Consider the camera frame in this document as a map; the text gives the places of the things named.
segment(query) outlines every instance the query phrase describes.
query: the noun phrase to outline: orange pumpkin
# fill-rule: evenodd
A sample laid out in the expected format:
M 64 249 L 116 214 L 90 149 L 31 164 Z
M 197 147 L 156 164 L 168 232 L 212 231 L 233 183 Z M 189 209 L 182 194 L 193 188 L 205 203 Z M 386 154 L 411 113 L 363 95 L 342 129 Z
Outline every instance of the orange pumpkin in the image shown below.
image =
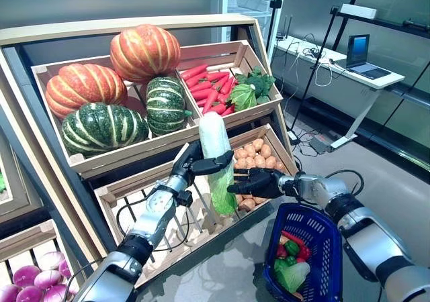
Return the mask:
M 179 64 L 180 49 L 175 36 L 153 25 L 124 30 L 110 44 L 115 71 L 127 81 L 147 83 L 167 74 Z
M 48 81 L 45 98 L 53 114 L 63 119 L 86 103 L 120 104 L 127 98 L 127 88 L 108 67 L 72 64 Z

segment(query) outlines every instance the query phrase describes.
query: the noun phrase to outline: pumpkin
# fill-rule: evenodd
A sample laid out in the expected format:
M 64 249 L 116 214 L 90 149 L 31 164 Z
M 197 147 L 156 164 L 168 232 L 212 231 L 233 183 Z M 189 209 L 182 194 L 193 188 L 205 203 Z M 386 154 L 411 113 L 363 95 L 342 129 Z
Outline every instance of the pumpkin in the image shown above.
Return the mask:
M 110 44 L 115 71 L 127 81 L 148 83 L 168 74 L 179 64 L 180 49 L 175 36 L 153 25 L 124 30 Z
M 155 135 L 181 129 L 185 118 L 192 112 L 185 110 L 184 90 L 173 77 L 156 77 L 146 88 L 148 125 Z
M 86 103 L 119 104 L 127 98 L 127 88 L 108 67 L 71 64 L 48 81 L 45 98 L 53 114 L 63 119 Z
M 61 136 L 70 154 L 85 157 L 128 146 L 148 138 L 139 113 L 120 105 L 89 103 L 62 121 Z

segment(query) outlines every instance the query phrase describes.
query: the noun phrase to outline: laptop screen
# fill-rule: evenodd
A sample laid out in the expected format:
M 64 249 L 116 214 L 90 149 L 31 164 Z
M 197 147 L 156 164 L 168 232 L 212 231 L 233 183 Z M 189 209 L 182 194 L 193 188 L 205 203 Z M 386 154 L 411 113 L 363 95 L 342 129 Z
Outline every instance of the laptop screen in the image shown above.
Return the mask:
M 348 41 L 347 68 L 366 63 L 368 59 L 369 36 L 350 36 Z

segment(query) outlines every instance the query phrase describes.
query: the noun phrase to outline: blue shopping basket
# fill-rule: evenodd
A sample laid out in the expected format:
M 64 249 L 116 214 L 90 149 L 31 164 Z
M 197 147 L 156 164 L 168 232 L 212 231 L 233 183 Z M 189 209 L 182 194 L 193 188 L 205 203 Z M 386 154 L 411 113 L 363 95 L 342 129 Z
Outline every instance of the blue shopping basket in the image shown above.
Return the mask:
M 267 290 L 278 301 L 299 301 L 275 280 L 273 265 L 282 230 L 301 238 L 312 251 L 307 261 L 310 265 L 310 274 L 306 277 L 303 289 L 299 291 L 304 301 L 341 301 L 341 234 L 336 225 L 319 210 L 297 203 L 284 203 L 277 212 L 263 271 Z

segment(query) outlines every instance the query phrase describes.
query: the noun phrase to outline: green striped pumpkin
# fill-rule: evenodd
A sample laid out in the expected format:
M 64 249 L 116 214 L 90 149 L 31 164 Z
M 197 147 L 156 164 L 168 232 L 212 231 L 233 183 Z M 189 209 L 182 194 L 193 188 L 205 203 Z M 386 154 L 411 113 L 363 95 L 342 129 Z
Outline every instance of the green striped pumpkin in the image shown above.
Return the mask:
M 185 110 L 184 90 L 178 79 L 156 77 L 146 88 L 146 114 L 151 132 L 156 136 L 184 127 L 185 118 L 192 112 Z
M 88 103 L 62 121 L 61 135 L 71 154 L 85 157 L 128 146 L 148 138 L 140 114 L 119 105 Z

